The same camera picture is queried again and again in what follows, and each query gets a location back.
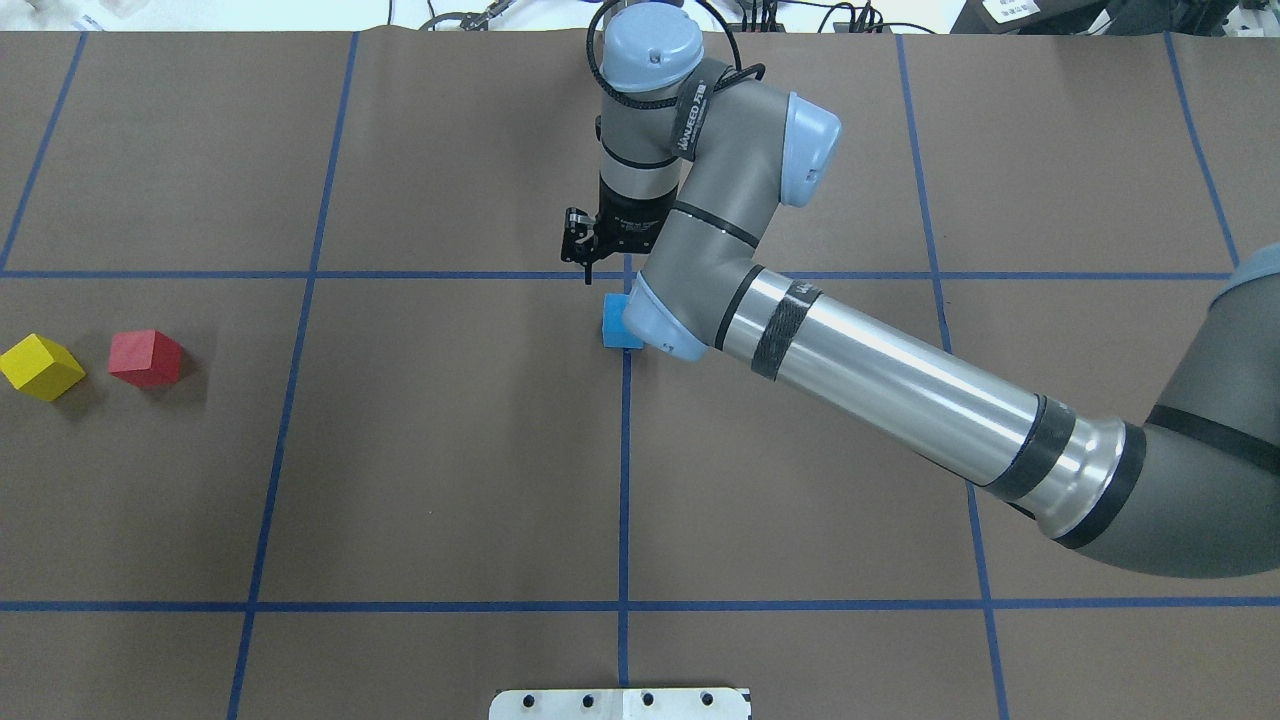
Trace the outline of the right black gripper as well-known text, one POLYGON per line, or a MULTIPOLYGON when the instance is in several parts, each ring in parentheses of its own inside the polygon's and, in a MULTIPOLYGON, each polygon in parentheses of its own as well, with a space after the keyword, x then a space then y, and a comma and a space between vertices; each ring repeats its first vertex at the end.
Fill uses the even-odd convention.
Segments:
POLYGON ((599 192, 596 249, 613 252, 649 254, 671 211, 671 192, 654 199, 634 199, 613 190, 599 192))

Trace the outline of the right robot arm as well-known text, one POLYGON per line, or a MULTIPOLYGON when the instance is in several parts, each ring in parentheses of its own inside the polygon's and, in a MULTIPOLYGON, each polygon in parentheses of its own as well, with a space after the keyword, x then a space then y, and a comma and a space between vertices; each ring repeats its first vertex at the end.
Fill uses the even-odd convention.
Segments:
POLYGON ((1276 245, 1216 295, 1144 423, 1089 419, 756 264, 776 210, 820 186, 835 114, 708 58, 669 3, 604 3, 586 59, 604 95, 596 227, 616 219, 649 256, 623 311, 644 343, 686 361, 716 348, 833 404, 1094 561, 1277 568, 1276 245))

